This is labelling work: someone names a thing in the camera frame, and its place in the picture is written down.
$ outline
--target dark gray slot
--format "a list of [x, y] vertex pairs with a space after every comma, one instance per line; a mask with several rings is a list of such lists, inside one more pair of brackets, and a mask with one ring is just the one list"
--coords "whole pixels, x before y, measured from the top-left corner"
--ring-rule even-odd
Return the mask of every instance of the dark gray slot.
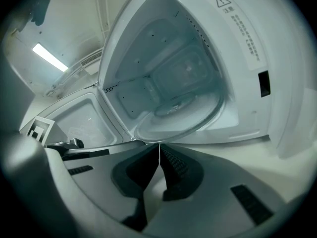
[[263, 223], [273, 215], [245, 185], [232, 187], [231, 191], [256, 225]]
[[78, 168], [74, 168], [74, 169], [69, 169], [68, 172], [70, 173], [71, 176], [76, 175], [76, 174], [80, 174], [83, 172], [87, 172], [89, 170], [94, 169], [92, 166], [82, 166], [82, 167], [78, 167]]
[[261, 97], [265, 97], [271, 94], [271, 87], [269, 85], [268, 71], [259, 73], [259, 82], [261, 88]]
[[109, 149], [102, 149], [98, 151], [91, 151], [91, 149], [83, 148], [83, 149], [72, 149], [63, 155], [63, 161], [70, 161], [70, 160], [79, 160], [79, 159], [86, 159], [86, 158], [93, 158], [93, 157], [100, 157], [104, 155], [109, 155]]

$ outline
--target fluorescent light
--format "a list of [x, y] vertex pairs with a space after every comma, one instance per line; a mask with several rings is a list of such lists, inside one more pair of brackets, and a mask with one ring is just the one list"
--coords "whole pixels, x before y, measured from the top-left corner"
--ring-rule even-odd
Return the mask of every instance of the fluorescent light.
[[54, 57], [50, 52], [48, 52], [43, 46], [38, 43], [33, 48], [33, 51], [37, 53], [41, 58], [48, 61], [50, 64], [54, 65], [57, 69], [61, 71], [66, 71], [68, 67], [64, 65], [61, 61], [59, 61], [56, 57]]

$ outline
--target black rectangular opening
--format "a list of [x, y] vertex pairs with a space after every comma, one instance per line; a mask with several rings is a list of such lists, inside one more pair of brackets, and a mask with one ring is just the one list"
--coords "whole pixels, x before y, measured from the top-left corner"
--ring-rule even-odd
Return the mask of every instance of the black rectangular opening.
[[261, 88], [261, 97], [265, 97], [271, 94], [271, 87], [269, 85], [268, 71], [259, 73], [259, 82]]
[[94, 169], [92, 166], [82, 166], [82, 167], [78, 167], [78, 168], [74, 168], [74, 169], [69, 169], [68, 172], [71, 176], [76, 175], [76, 174], [80, 174], [83, 172], [87, 172], [89, 170]]
[[273, 215], [245, 185], [238, 185], [230, 189], [256, 225], [263, 223]]

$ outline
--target warning label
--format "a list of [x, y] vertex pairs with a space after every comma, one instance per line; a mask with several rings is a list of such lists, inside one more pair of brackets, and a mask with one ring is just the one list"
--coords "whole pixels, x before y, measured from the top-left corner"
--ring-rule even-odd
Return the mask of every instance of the warning label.
[[249, 70], [267, 65], [265, 53], [252, 24], [233, 0], [208, 0], [225, 19], [238, 40]]
[[231, 3], [229, 0], [216, 0], [216, 1], [217, 1], [218, 8]]

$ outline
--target ceiling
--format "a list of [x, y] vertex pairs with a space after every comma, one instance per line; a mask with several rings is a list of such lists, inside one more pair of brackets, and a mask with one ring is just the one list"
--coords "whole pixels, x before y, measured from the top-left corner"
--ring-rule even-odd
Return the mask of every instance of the ceiling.
[[51, 0], [41, 26], [28, 22], [7, 36], [9, 62], [38, 95], [64, 76], [32, 49], [40, 43], [67, 67], [104, 46], [109, 28], [126, 0]]

